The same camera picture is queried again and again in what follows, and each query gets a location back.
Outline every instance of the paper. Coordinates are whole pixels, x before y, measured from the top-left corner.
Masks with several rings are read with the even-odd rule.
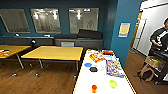
[[[74,47],[74,42],[61,42],[61,47]]]

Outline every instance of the wooden table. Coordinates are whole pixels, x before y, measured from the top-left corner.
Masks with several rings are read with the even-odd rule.
[[[95,94],[136,94],[126,75],[124,78],[107,75],[107,58],[104,61],[95,63],[89,58],[90,54],[93,53],[98,53],[98,51],[87,51],[85,54],[73,94],[94,94],[92,93],[92,85],[97,86]],[[90,67],[85,66],[86,63],[91,63],[92,67],[96,66],[98,71],[91,72]],[[114,80],[117,83],[116,88],[110,87],[110,80]]]
[[[44,68],[41,59],[72,60],[76,61],[78,70],[78,61],[80,61],[82,50],[81,47],[40,46],[21,58],[39,59],[41,68]]]
[[[0,50],[9,50],[8,52],[8,55],[3,55],[3,56],[0,56],[0,58],[8,58],[10,56],[13,56],[13,55],[16,55],[18,60],[19,60],[19,63],[22,67],[22,69],[24,69],[24,66],[20,60],[20,57],[18,55],[18,53],[26,50],[30,48],[30,46],[9,46],[9,45],[0,45]]]

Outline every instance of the blue wall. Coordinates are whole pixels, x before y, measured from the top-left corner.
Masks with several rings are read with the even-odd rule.
[[[109,0],[106,7],[105,23],[103,30],[104,48],[110,49],[113,36],[118,0]]]
[[[106,0],[3,0],[0,9],[24,9],[28,21],[30,33],[19,33],[20,36],[41,37],[45,33],[36,33],[30,14],[31,8],[58,8],[62,34],[70,34],[69,8],[99,8],[98,31],[103,31]],[[0,35],[15,36],[15,33],[7,33],[3,22],[0,20]]]
[[[62,34],[70,34],[69,8],[99,8],[98,31],[103,32],[105,49],[113,50],[120,58],[124,67],[129,46],[133,36],[136,20],[142,0],[4,0],[0,2],[0,8],[24,9],[30,33],[21,33],[20,36],[40,37],[44,33],[36,33],[30,16],[31,8],[58,8]],[[119,38],[121,23],[130,23],[127,38]],[[15,33],[7,33],[0,20],[0,35],[14,36]]]
[[[140,11],[141,2],[142,0],[118,0],[110,49],[112,49],[115,52],[116,56],[120,58],[122,67],[125,66],[131,39]],[[128,37],[126,38],[118,37],[121,23],[131,24]]]

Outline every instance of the cardboard box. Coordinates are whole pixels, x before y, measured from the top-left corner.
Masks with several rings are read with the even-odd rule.
[[[160,68],[165,63],[165,61],[162,59],[156,58],[154,56],[147,56],[145,62],[153,68]]]

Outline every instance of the window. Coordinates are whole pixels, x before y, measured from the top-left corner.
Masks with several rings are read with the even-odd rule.
[[[79,29],[97,31],[98,8],[70,8],[70,32],[78,33]]]
[[[30,32],[23,9],[0,9],[7,32]]]
[[[58,9],[30,9],[37,33],[61,33]]]

